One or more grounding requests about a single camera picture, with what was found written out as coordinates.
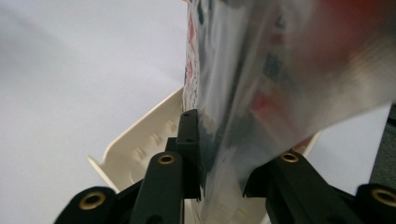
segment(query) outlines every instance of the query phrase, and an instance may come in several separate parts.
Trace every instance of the transparent plastic bag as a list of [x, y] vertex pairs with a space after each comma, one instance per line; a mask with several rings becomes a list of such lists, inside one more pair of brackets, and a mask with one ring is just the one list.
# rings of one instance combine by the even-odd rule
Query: transparent plastic bag
[[394, 9], [389, 0], [189, 2], [183, 99], [200, 114], [196, 222], [260, 220], [261, 202], [242, 198], [254, 168], [396, 98]]

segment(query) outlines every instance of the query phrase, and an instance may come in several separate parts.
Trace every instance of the black object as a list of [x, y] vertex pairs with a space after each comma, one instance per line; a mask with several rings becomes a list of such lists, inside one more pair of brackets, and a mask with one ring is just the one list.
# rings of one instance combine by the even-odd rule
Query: black object
[[[199, 135], [196, 110], [181, 115], [177, 138], [151, 158], [145, 178], [116, 194], [86, 189], [57, 218], [64, 223], [184, 223], [183, 199], [200, 199]], [[254, 170], [244, 196], [265, 197], [273, 224], [396, 223], [396, 190], [362, 185], [357, 196], [328, 185], [296, 152]]]

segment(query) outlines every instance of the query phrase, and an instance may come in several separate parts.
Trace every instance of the white table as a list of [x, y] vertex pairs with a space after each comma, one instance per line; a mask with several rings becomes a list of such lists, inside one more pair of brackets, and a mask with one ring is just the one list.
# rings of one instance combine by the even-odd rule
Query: white table
[[[51, 223], [76, 193], [105, 185], [86, 157], [101, 158], [183, 84], [186, 7], [0, 1], [1, 223]], [[353, 192], [370, 176], [388, 111], [325, 131], [309, 159]]]

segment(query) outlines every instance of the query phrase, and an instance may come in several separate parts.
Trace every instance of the gray carpet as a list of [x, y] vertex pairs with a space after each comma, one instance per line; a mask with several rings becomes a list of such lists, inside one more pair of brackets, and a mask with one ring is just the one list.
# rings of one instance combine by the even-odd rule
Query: gray carpet
[[396, 189], [396, 105], [393, 105], [389, 112], [370, 183]]

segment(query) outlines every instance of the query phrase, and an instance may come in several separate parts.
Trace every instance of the clear plastic wrapper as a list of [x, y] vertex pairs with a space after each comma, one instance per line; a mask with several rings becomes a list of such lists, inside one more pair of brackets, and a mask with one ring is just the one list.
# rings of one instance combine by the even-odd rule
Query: clear plastic wrapper
[[200, 114], [197, 223], [261, 220], [261, 202], [242, 197], [254, 168], [396, 98], [394, 9], [390, 0], [189, 2], [183, 99]]

